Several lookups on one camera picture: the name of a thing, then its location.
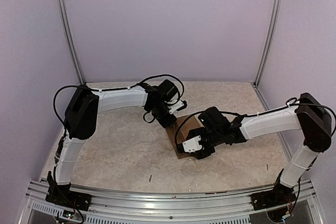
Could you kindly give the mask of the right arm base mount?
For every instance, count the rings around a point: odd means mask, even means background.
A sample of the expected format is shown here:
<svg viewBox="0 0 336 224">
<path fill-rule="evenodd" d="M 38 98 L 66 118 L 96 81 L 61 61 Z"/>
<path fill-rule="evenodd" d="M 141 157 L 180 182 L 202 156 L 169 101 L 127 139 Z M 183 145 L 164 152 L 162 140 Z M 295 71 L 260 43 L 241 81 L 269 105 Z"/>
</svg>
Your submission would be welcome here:
<svg viewBox="0 0 336 224">
<path fill-rule="evenodd" d="M 272 190 L 254 193 L 250 197 L 254 210 L 272 208 L 296 200 L 293 189 L 282 190 L 273 188 Z"/>
</svg>

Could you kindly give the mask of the brown cardboard box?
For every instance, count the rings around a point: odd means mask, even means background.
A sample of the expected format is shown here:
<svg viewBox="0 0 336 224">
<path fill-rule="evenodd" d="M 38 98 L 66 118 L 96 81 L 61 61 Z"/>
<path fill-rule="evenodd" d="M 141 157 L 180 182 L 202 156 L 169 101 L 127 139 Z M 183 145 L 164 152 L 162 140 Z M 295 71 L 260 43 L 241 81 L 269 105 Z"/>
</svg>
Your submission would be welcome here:
<svg viewBox="0 0 336 224">
<path fill-rule="evenodd" d="M 178 129 L 178 127 L 184 122 L 185 119 L 187 119 L 188 115 L 182 116 L 176 119 L 176 122 L 172 124 L 171 126 L 167 127 L 165 130 L 167 132 L 168 138 L 170 140 L 170 143 L 172 145 L 172 148 L 175 151 L 175 155 L 177 159 L 184 159 L 191 157 L 190 153 L 183 153 L 180 154 L 176 150 L 176 144 L 174 141 L 175 133 Z M 203 125 L 200 123 L 200 121 L 197 119 L 197 117 L 194 115 L 192 116 L 180 129 L 177 135 L 177 143 L 180 144 L 187 140 L 187 136 L 190 130 L 202 127 Z"/>
</svg>

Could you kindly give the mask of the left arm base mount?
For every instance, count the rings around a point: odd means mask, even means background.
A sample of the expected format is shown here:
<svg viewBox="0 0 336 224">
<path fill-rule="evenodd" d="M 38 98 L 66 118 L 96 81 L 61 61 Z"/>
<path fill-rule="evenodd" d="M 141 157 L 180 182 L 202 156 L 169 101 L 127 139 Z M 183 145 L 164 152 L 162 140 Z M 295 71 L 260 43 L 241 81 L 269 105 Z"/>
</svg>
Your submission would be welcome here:
<svg viewBox="0 0 336 224">
<path fill-rule="evenodd" d="M 54 193 L 48 192 L 46 196 L 47 202 L 80 211 L 88 211 L 91 199 L 92 196 L 90 194 L 75 191 L 68 191 L 67 193 L 62 194 L 58 191 Z"/>
</svg>

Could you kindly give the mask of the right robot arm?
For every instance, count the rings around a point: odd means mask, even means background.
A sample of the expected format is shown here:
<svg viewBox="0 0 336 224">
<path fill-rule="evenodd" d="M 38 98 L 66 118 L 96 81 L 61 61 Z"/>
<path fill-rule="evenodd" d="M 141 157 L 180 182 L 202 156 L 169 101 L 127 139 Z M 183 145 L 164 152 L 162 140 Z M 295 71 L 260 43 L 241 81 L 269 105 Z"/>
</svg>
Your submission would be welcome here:
<svg viewBox="0 0 336 224">
<path fill-rule="evenodd" d="M 331 146 L 335 134 L 335 112 L 309 93 L 289 99 L 280 108 L 256 114 L 235 114 L 232 121 L 226 115 L 227 112 L 215 106 L 201 112 L 198 119 L 202 127 L 187 141 L 184 149 L 201 159 L 211 155 L 221 144 L 240 144 L 269 134 L 302 131 L 303 143 L 280 172 L 275 189 L 268 194 L 273 205 L 288 198 L 288 188 L 293 188 L 319 154 Z"/>
</svg>

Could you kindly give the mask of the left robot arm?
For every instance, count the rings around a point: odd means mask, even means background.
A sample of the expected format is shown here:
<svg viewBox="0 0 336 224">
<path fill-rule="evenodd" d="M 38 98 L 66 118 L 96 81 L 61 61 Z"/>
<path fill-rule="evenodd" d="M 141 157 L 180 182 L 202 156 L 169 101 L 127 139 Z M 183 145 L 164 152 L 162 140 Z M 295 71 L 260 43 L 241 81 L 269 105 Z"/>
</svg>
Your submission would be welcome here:
<svg viewBox="0 0 336 224">
<path fill-rule="evenodd" d="M 94 89 L 85 84 L 75 86 L 75 92 L 61 119 L 64 134 L 54 157 L 54 169 L 48 174 L 49 195 L 66 206 L 73 201 L 71 176 L 80 149 L 96 131 L 99 113 L 130 107 L 142 107 L 163 128 L 176 121 L 175 111 L 186 108 L 183 91 L 166 79 L 158 86 L 145 81 L 128 87 Z"/>
</svg>

